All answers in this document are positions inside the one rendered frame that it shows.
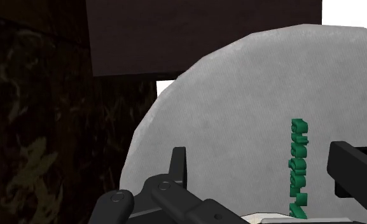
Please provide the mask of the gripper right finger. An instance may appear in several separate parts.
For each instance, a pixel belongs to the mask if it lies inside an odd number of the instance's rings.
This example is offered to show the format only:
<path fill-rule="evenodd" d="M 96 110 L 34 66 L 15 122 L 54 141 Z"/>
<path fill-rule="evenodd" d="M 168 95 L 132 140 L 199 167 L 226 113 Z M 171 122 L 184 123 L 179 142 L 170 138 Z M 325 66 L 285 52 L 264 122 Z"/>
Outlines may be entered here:
<path fill-rule="evenodd" d="M 326 169 L 335 181 L 335 195 L 353 198 L 367 210 L 367 146 L 331 142 Z"/>

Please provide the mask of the green stacked letter figure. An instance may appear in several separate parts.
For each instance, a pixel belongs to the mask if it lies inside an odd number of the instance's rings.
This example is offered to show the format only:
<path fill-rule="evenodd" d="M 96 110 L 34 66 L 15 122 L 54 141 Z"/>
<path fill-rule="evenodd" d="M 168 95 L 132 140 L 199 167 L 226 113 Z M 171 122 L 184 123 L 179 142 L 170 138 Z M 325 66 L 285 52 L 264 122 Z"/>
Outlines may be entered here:
<path fill-rule="evenodd" d="M 288 160 L 290 170 L 289 196 L 294 198 L 294 202 L 289 204 L 289 215 L 294 218 L 307 219 L 307 214 L 303 207 L 307 206 L 308 194 L 301 192 L 306 187 L 307 180 L 307 145 L 309 143 L 308 123 L 302 118 L 291 120 L 291 158 Z"/>

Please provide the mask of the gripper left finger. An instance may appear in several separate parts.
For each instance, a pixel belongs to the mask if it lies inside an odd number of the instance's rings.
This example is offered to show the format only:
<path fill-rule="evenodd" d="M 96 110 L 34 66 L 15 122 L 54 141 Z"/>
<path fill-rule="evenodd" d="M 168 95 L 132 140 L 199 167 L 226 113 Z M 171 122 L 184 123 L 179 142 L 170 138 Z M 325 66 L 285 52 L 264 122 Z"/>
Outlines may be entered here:
<path fill-rule="evenodd" d="M 137 195 L 112 190 L 101 195 L 88 224 L 249 224 L 213 199 L 187 190 L 186 148 L 172 150 L 169 172 L 149 177 Z"/>

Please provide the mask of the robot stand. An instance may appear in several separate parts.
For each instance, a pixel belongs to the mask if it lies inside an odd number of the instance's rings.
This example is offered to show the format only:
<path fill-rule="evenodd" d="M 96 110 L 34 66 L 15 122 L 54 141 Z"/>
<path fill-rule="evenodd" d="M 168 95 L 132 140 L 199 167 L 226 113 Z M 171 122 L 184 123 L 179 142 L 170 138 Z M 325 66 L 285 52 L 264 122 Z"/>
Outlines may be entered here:
<path fill-rule="evenodd" d="M 322 0 L 86 0 L 95 76 L 171 79 L 253 32 L 322 22 Z"/>

